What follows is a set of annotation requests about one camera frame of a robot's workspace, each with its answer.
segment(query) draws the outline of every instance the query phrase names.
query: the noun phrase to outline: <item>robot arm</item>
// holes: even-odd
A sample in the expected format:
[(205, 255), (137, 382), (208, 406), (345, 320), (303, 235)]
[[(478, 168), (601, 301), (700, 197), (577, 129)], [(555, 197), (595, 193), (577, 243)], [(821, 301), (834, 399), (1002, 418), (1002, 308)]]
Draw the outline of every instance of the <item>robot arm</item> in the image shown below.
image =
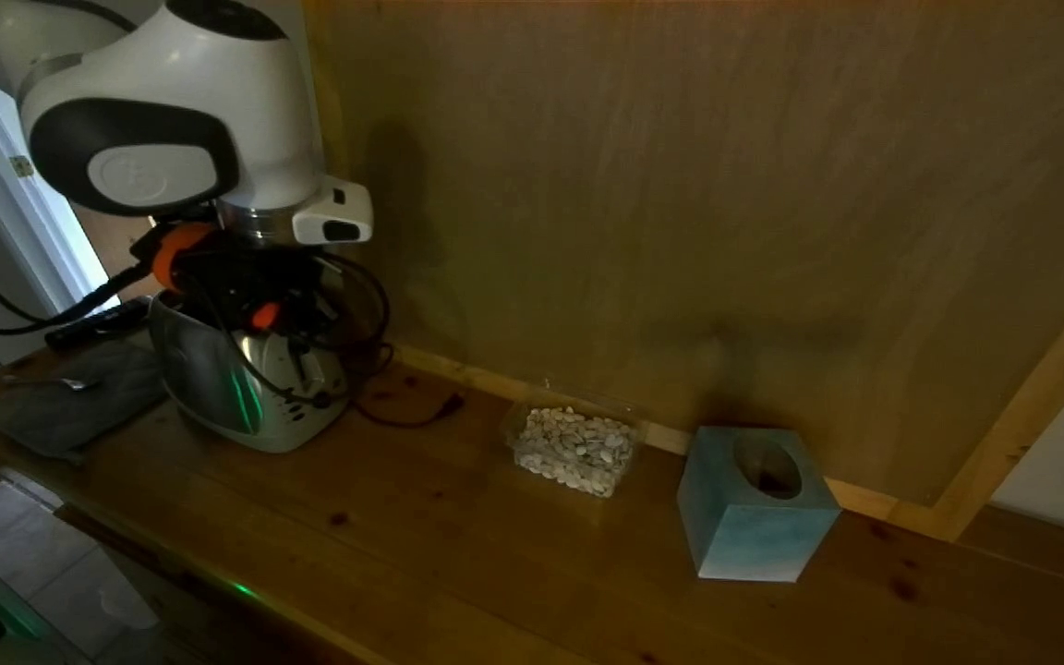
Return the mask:
[(0, 0), (0, 89), (37, 170), (112, 214), (217, 203), (260, 243), (370, 240), (370, 193), (322, 170), (290, 36), (231, 0), (147, 22), (80, 0)]

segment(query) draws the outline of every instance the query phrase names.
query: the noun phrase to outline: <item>wooden table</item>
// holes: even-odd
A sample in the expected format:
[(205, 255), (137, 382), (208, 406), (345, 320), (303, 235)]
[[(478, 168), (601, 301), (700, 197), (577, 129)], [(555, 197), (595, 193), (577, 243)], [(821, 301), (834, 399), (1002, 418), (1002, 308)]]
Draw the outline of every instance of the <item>wooden table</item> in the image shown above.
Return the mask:
[(348, 413), (280, 459), (162, 402), (80, 467), (0, 439), (0, 471), (359, 661), (1064, 661), (1058, 575), (844, 516), (795, 588), (701, 584), (679, 459), (642, 450), (601, 501), (514, 471), (495, 397), (394, 365), (365, 406), (451, 393), (429, 430)]

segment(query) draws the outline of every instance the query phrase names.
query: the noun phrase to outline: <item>blue block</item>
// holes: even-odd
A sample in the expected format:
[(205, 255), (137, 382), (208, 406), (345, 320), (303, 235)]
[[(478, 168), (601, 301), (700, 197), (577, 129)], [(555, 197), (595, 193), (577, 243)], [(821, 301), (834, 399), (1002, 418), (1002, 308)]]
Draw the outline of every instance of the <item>blue block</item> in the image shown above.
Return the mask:
[(701, 581), (795, 584), (840, 516), (816, 463), (787, 430), (700, 430), (679, 516)]

